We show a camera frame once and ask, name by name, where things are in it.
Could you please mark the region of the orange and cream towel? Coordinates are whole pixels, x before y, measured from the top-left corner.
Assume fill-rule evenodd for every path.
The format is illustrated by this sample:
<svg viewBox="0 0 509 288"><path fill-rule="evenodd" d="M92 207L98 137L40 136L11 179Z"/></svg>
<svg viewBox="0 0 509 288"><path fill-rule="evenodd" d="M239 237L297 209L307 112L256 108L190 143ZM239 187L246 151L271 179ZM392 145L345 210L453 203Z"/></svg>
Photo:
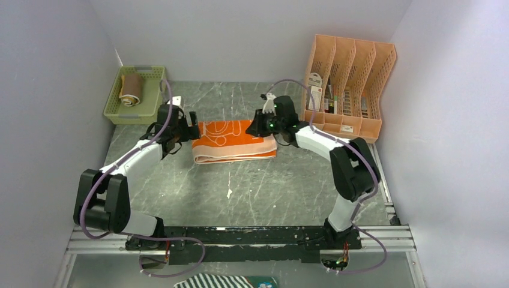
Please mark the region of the orange and cream towel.
<svg viewBox="0 0 509 288"><path fill-rule="evenodd" d="M194 162L215 164L274 158L275 138L247 134L250 124L251 120L200 122L200 139L192 143Z"/></svg>

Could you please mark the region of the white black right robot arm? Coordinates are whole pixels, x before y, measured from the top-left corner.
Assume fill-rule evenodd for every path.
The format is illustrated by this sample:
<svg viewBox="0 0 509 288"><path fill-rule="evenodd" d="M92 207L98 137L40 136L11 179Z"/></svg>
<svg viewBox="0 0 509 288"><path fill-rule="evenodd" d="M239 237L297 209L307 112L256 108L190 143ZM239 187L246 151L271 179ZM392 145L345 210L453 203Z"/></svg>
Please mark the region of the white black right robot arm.
<svg viewBox="0 0 509 288"><path fill-rule="evenodd" d="M353 229L353 221L362 201L379 187L380 173L367 142L360 138L342 139L301 121L294 102L287 96L261 95L264 105L255 111L248 135L269 137L281 135L286 146L305 149L331 165L333 182L338 192L333 210L324 222L324 241L339 248Z"/></svg>

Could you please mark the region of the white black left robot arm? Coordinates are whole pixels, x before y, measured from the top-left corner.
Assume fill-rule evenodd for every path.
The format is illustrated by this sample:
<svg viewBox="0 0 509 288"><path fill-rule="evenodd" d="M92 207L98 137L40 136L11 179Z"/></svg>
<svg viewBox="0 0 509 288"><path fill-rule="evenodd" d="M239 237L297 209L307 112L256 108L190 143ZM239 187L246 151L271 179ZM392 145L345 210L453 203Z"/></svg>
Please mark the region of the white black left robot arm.
<svg viewBox="0 0 509 288"><path fill-rule="evenodd" d="M129 236L127 250L149 251L168 246L160 217L132 210L130 189L149 168L168 155L176 154L182 143L200 138L197 114L186 115L177 105L162 104L157 119L139 141L115 162L99 170L87 169L79 179L73 220L91 239L90 229Z"/></svg>

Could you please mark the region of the yellow brown bear towel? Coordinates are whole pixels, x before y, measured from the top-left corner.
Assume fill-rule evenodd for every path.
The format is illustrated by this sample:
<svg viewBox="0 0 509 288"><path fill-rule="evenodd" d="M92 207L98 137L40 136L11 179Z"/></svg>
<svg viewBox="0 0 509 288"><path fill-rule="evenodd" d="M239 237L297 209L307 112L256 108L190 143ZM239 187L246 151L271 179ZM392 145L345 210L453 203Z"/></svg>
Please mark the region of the yellow brown bear towel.
<svg viewBox="0 0 509 288"><path fill-rule="evenodd" d="M126 107L140 104L144 79L139 73L130 73L121 76L121 90L119 100Z"/></svg>

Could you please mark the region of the green perforated plastic basket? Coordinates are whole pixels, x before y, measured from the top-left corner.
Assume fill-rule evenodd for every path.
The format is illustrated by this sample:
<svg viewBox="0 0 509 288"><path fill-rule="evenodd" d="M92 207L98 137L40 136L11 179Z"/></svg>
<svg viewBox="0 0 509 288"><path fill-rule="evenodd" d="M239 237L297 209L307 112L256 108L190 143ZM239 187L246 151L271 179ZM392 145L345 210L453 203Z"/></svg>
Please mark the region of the green perforated plastic basket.
<svg viewBox="0 0 509 288"><path fill-rule="evenodd" d="M164 66L121 66L103 115L115 125L151 124L160 105L168 101L165 80Z"/></svg>

